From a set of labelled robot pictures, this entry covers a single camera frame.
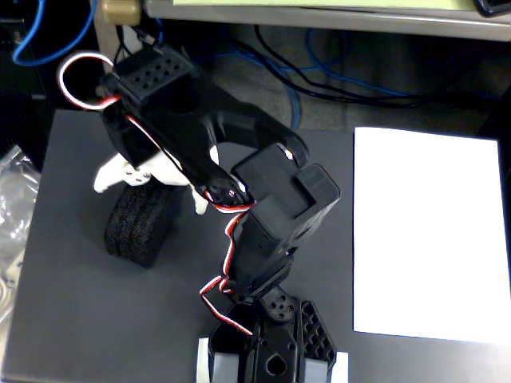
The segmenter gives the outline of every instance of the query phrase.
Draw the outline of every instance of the white paper sheet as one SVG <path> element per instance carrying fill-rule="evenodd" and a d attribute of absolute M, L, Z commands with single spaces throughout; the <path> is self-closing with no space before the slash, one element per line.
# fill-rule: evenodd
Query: white paper sheet
<path fill-rule="evenodd" d="M 355 129 L 354 330 L 511 343 L 497 142 Z"/>

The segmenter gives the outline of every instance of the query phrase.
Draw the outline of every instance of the beige connector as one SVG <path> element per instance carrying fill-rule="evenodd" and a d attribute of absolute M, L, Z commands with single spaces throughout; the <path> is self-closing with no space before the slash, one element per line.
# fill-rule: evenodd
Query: beige connector
<path fill-rule="evenodd" d="M 138 26 L 141 22 L 141 0 L 103 0 L 102 8 L 108 24 Z"/>

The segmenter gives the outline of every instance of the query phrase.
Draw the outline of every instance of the white cable loop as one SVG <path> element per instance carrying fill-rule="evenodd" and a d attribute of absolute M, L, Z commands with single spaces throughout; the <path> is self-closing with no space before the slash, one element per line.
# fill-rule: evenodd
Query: white cable loop
<path fill-rule="evenodd" d="M 80 60 L 81 58 L 95 58 L 97 60 L 102 60 L 103 62 L 107 63 L 110 66 L 113 66 L 113 62 L 108 57 L 98 52 L 78 52 L 67 57 L 61 63 L 61 66 L 58 69 L 58 86 L 61 89 L 62 93 L 64 93 L 65 98 L 67 98 L 71 103 L 75 104 L 76 106 L 88 110 L 103 110 L 109 107 L 110 105 L 118 102 L 121 99 L 121 97 L 112 96 L 104 98 L 99 102 L 99 104 L 87 104 L 84 101 L 78 100 L 75 96 L 71 94 L 71 92 L 65 86 L 64 73 L 71 64 L 73 64 L 77 60 Z"/>

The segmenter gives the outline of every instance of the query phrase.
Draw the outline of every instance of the plastic bag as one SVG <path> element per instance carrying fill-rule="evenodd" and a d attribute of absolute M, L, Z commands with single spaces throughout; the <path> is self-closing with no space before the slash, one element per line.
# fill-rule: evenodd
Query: plastic bag
<path fill-rule="evenodd" d="M 17 146 L 0 160 L 0 322 L 13 308 L 40 179 Z"/>

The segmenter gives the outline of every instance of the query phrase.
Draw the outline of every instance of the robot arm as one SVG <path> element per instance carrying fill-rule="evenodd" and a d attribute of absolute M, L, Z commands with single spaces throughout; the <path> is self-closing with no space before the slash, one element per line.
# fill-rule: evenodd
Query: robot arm
<path fill-rule="evenodd" d="M 305 381 L 313 370 L 307 361 L 315 361 L 326 381 L 335 363 L 333 341 L 314 305 L 279 283 L 300 243 L 340 198 L 335 182 L 320 166 L 306 167 L 307 146 L 298 135 L 211 83 L 166 45 L 134 54 L 102 83 L 121 101 L 103 113 L 119 155 L 100 169 L 98 191 L 154 176 L 190 185 L 197 212 L 209 202 L 238 213 L 226 228 L 231 246 L 221 275 L 200 291 L 222 321 L 210 338 L 212 364 L 230 353 L 238 357 L 238 381 L 291 383 Z M 222 142 L 257 151 L 226 172 L 211 155 Z M 216 309 L 212 294 L 230 299 L 228 314 Z M 215 369 L 212 379 L 218 381 Z"/>

